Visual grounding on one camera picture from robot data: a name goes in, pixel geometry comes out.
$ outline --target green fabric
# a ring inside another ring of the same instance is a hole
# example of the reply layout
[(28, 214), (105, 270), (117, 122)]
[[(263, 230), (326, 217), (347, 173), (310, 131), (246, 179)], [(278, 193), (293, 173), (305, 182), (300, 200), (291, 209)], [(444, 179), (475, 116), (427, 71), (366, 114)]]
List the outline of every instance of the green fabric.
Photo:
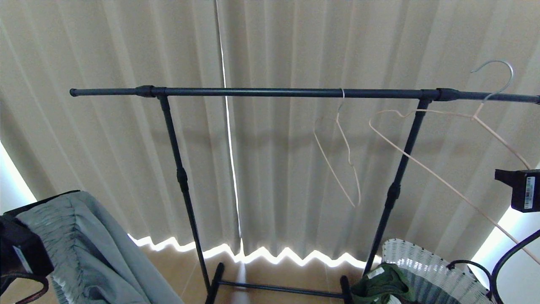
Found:
[(400, 300), (415, 300), (414, 290), (409, 287), (407, 278), (394, 264), (380, 264), (352, 285), (350, 291), (355, 304), (387, 304), (391, 295)]

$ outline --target black metal clothes rack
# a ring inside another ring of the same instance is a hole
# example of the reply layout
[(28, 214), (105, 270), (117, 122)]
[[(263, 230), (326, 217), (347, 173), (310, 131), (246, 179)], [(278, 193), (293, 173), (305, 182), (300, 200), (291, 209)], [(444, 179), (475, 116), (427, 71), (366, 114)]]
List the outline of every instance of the black metal clothes rack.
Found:
[[(103, 96), (103, 95), (137, 95), (141, 97), (157, 98), (161, 104), (163, 110), (165, 123), (167, 125), (167, 131), (169, 139), (171, 141), (171, 147), (174, 155), (174, 161), (177, 167), (177, 180), (180, 184), (180, 189), (184, 196), (186, 203), (187, 214), (189, 217), (191, 231), (193, 233), (193, 239), (195, 241), (195, 248), (199, 257), (199, 263), (201, 266), (202, 276), (206, 286), (207, 297), (206, 303), (214, 303), (218, 289), (221, 285), (244, 287), (244, 288), (256, 288), (273, 290), (278, 292), (289, 292), (297, 294), (306, 294), (314, 296), (323, 296), (329, 298), (342, 299), (345, 304), (352, 304), (352, 296), (349, 290), (349, 281), (346, 276), (342, 276), (340, 279), (341, 292), (331, 293), (318, 290), (308, 290), (300, 288), (290, 288), (282, 286), (260, 285), (260, 284), (247, 284), (222, 280), (222, 275), (225, 270), (223, 263), (219, 263), (214, 278), (210, 282), (208, 277), (208, 271), (203, 258), (203, 251), (199, 240), (199, 233), (197, 231), (197, 224), (195, 222), (195, 216), (193, 212), (193, 206), (191, 203), (190, 192), (187, 184), (186, 170), (182, 165), (180, 157), (180, 151), (178, 149), (178, 141), (176, 138), (176, 132), (174, 131), (174, 125), (171, 117), (171, 110), (168, 101), (168, 96), (249, 96), (249, 97), (312, 97), (312, 98), (396, 98), (396, 99), (418, 99), (418, 109), (427, 109), (428, 105), (433, 101), (445, 102), (454, 100), (482, 100), (489, 95), (487, 92), (461, 92), (455, 89), (437, 88), (429, 90), (365, 90), (365, 89), (284, 89), (284, 88), (165, 88), (154, 87), (152, 85), (144, 85), (137, 88), (121, 88), (121, 89), (71, 89), (70, 94), (73, 97), (76, 96)], [(516, 95), (516, 94), (496, 94), (490, 97), (493, 101), (509, 101), (509, 102), (522, 102), (540, 104), (540, 96), (535, 95)], [(405, 152), (411, 154), (413, 147), (422, 125), (422, 120), (426, 112), (416, 112), (413, 125), (411, 126), (407, 143), (405, 145)], [(383, 232), (390, 218), (390, 213), (394, 208), (396, 200), (399, 198), (401, 190), (401, 180), (407, 168), (409, 158), (406, 156), (401, 157), (401, 161), (397, 168), (394, 182), (390, 185), (387, 192), (386, 202), (384, 203), (384, 210), (381, 215), (379, 226), (373, 238), (372, 248), (367, 260), (364, 275), (367, 274), (372, 267), (373, 259), (377, 253)]]

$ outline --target white wicker basket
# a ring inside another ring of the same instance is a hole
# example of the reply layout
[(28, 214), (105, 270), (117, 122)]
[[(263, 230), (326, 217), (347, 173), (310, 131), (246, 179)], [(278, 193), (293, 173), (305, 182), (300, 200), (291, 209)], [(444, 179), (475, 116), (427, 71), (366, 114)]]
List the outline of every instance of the white wicker basket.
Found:
[(382, 252), (382, 262), (396, 264), (404, 272), (421, 304), (491, 304), (482, 284), (459, 269), (448, 269), (447, 261), (422, 247), (392, 239), (383, 244)]

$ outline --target beige curtain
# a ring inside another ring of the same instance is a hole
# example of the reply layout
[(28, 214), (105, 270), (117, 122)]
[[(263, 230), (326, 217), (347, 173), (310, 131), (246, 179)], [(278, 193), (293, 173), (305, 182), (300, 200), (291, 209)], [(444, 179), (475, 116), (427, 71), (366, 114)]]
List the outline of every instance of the beige curtain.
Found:
[[(135, 238), (192, 241), (163, 114), (141, 97), (77, 97), (70, 88), (304, 87), (540, 94), (537, 2), (419, 1), (0, 2), (2, 143), (38, 199), (84, 189)], [(350, 206), (321, 144), (357, 199), (347, 149), (332, 122), (342, 102), (313, 98), (171, 97), (203, 249), (236, 253), (290, 247), (365, 260), (417, 101), (346, 100), (341, 124), (359, 171), (362, 205)], [(478, 102), (436, 102), (472, 113)], [(531, 163), (540, 160), (538, 106), (488, 102), (480, 116)], [(233, 167), (238, 188), (235, 198)], [(428, 114), (413, 154), (489, 215), (508, 208), (494, 169), (522, 165), (479, 126)], [(384, 238), (447, 258), (471, 257), (492, 226), (411, 163)]]

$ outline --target black cable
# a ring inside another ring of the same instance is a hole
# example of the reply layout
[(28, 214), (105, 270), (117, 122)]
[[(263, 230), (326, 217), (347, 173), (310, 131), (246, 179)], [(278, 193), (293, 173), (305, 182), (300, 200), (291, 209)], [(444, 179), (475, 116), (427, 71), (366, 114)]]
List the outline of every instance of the black cable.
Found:
[(469, 261), (469, 260), (455, 260), (455, 261), (452, 261), (450, 262), (450, 264), (448, 264), (446, 266), (446, 268), (448, 269), (454, 269), (456, 268), (456, 264), (470, 264), (470, 265), (473, 265), (473, 266), (476, 266), (478, 268), (480, 268), (480, 270), (482, 270), (486, 276), (488, 276), (488, 282), (489, 282), (489, 292), (486, 294), (486, 296), (488, 297), (489, 300), (491, 300), (491, 296), (492, 296), (492, 292), (491, 292), (491, 274), (489, 273), (489, 270), (487, 270), (484, 266), (478, 264), (477, 262), (473, 262), (473, 261)]
[(499, 296), (499, 291), (497, 290), (497, 277), (504, 263), (506, 263), (516, 252), (520, 251), (521, 249), (523, 249), (523, 247), (527, 246), (529, 243), (539, 237), (540, 229), (537, 230), (535, 233), (529, 235), (525, 240), (519, 242), (517, 245), (512, 247), (512, 249), (507, 251), (497, 262), (497, 264), (495, 264), (495, 268), (493, 269), (493, 273), (491, 274), (491, 281), (489, 282), (489, 285), (491, 286), (491, 292), (493, 293), (493, 297), (495, 298), (496, 303), (504, 304), (501, 300), (501, 297)]
[(29, 280), (32, 280), (32, 281), (36, 281), (36, 282), (40, 282), (41, 284), (43, 284), (43, 288), (30, 295), (30, 296), (27, 296), (26, 298), (16, 302), (15, 304), (27, 304), (27, 303), (30, 303), (30, 302), (34, 302), (36, 301), (37, 299), (41, 298), (48, 290), (49, 290), (49, 281), (47, 280), (46, 277), (44, 276), (39, 276), (39, 275), (35, 275), (35, 274), (31, 274), (31, 273), (19, 273), (19, 272), (9, 272), (9, 273), (6, 273), (6, 274), (3, 274), (2, 275), (2, 278), (13, 278), (13, 279), (16, 279), (16, 278), (21, 278), (21, 279), (29, 279)]

